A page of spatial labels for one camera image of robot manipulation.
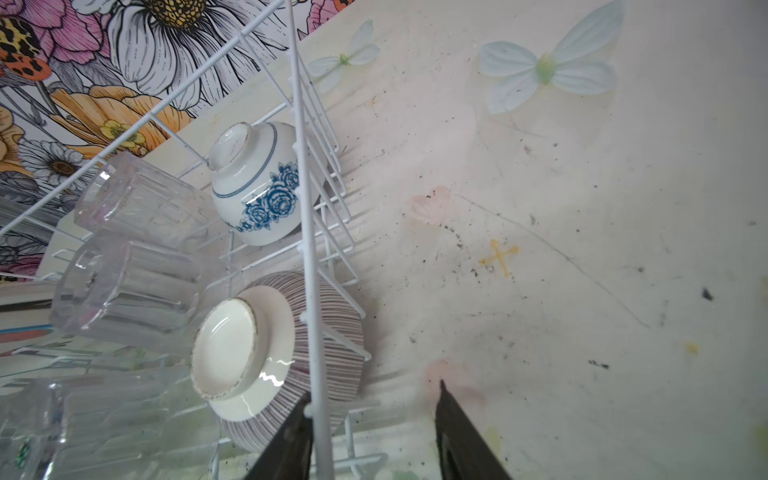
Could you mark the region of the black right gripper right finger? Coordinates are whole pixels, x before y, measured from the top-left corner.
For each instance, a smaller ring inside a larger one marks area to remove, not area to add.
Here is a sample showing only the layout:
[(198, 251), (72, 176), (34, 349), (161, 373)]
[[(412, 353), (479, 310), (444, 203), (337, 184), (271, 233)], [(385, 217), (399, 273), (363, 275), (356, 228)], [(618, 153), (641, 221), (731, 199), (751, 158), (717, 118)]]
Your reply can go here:
[(512, 479), (450, 393), (444, 380), (440, 380), (435, 430), (443, 479)]

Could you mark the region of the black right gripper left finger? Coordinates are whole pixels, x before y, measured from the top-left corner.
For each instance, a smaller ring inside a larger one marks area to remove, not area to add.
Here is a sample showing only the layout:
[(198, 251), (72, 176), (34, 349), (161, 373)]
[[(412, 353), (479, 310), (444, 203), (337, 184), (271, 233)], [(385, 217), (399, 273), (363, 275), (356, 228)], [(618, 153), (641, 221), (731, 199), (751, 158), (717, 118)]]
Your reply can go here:
[(310, 476), (314, 424), (305, 409), (311, 394), (305, 392), (293, 407), (244, 480), (307, 480)]

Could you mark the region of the white wire dish rack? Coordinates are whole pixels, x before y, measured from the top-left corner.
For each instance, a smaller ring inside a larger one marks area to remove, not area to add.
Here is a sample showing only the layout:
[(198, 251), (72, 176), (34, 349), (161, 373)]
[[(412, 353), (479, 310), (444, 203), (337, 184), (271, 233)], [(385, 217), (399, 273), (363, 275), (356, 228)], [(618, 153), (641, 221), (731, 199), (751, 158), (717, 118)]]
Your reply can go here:
[(316, 425), (313, 443), (315, 474), (320, 479), (332, 479), (336, 470), (348, 469), (359, 479), (372, 479), (386, 464), (388, 457), (384, 453), (368, 456), (356, 454), (351, 431), (351, 415), (374, 408), (377, 404), (375, 402), (333, 402), (328, 397), (327, 363), (323, 357), (324, 339), (330, 338), (336, 341), (359, 355), (364, 361), (370, 361), (371, 355), (367, 350), (328, 326), (321, 318), (320, 283), (322, 281), (331, 285), (359, 314), (365, 311), (349, 294), (345, 284), (336, 280), (333, 272), (334, 263), (340, 261), (347, 264), (350, 253), (356, 248), (355, 240), (350, 239), (347, 246), (341, 246), (335, 236), (337, 232), (344, 235), (350, 233), (347, 225), (352, 216), (346, 203), (348, 189), (341, 173), (340, 145), (336, 133), (299, 52), (299, 39), (291, 2), (269, 2), (258, 15), (233, 33), (226, 43), (220, 45), (204, 63), (185, 76), (181, 83), (156, 106), (140, 119), (130, 123), (120, 136), (80, 167), (72, 177), (9, 220), (3, 226), (1, 233), (7, 235), (19, 224), (29, 222), (62, 235), (63, 230), (57, 226), (49, 225), (36, 218), (36, 212), (87, 173), (95, 164), (105, 162), (110, 154), (150, 123), (161, 128), (195, 157), (195, 163), (178, 173), (179, 178), (185, 177), (201, 166), (205, 161), (204, 156), (162, 121), (160, 115), (177, 97), (195, 86), (201, 77), (213, 71), (217, 63), (226, 59), (231, 51), (237, 48), (252, 50), (251, 33), (278, 10), (284, 10), (289, 30), (285, 53), (290, 67), (288, 77), (290, 84), (283, 88), (277, 81), (271, 83), (283, 101), (259, 120), (266, 122), (282, 111), (290, 110), (297, 129), (297, 140), (293, 149), (298, 156), (298, 174), (301, 180), (297, 196), (303, 203), (300, 207), (301, 237), (292, 243), (291, 247), (301, 256), (308, 295), (308, 304), (302, 318), (309, 332), (310, 392), (313, 401), (307, 405), (305, 414)]

